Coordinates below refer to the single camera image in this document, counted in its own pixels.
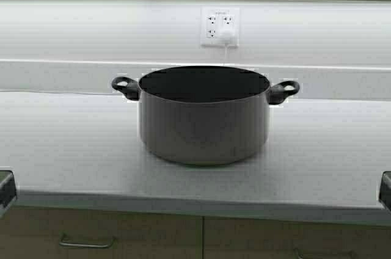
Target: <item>backsplash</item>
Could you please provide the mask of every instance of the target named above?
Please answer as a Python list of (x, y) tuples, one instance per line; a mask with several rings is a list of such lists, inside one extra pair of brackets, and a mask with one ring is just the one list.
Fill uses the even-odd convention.
[[(111, 81), (118, 75), (138, 80), (153, 70), (182, 64), (156, 62), (78, 62), (0, 60), (0, 92), (35, 91), (122, 95)], [(240, 65), (277, 84), (294, 79), (301, 91), (293, 98), (391, 100), (391, 68)]]
[(202, 6), (240, 8), (231, 64), (391, 63), (391, 2), (314, 0), (0, 0), (0, 59), (223, 63), (200, 45)]

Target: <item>lower cabinet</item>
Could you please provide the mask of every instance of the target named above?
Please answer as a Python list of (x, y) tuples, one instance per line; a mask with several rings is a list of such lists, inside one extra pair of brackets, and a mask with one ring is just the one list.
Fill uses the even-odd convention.
[(375, 259), (390, 246), (391, 227), (28, 207), (0, 219), (10, 259)]
[(205, 218), (205, 259), (375, 259), (390, 246), (390, 227)]
[[(111, 245), (113, 239), (108, 249), (86, 246)], [(0, 219), (0, 254), (11, 259), (201, 259), (202, 218), (15, 207)]]

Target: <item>drawer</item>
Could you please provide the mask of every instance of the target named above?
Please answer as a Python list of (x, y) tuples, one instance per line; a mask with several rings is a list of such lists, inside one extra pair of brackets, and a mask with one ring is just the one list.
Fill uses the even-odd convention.
[(205, 219), (205, 258), (383, 258), (390, 227)]
[[(108, 249), (61, 247), (109, 244)], [(168, 214), (14, 207), (0, 219), (0, 250), (8, 258), (189, 258), (202, 257), (202, 218)], [(18, 249), (17, 242), (27, 249)]]

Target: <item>cooking pot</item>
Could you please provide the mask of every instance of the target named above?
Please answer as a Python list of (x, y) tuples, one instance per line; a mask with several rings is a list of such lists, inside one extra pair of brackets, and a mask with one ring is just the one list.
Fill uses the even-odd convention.
[(112, 82), (140, 100), (140, 135), (155, 155), (199, 166), (228, 164), (254, 155), (268, 137), (269, 105), (299, 92), (295, 81), (273, 87), (254, 71), (187, 66)]

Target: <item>white countertop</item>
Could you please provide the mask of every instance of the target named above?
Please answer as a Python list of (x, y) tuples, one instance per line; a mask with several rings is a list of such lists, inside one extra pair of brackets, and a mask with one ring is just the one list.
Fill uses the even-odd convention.
[(391, 225), (391, 102), (290, 99), (271, 108), (264, 150), (198, 168), (165, 162), (118, 95), (0, 93), (0, 168), (18, 204)]

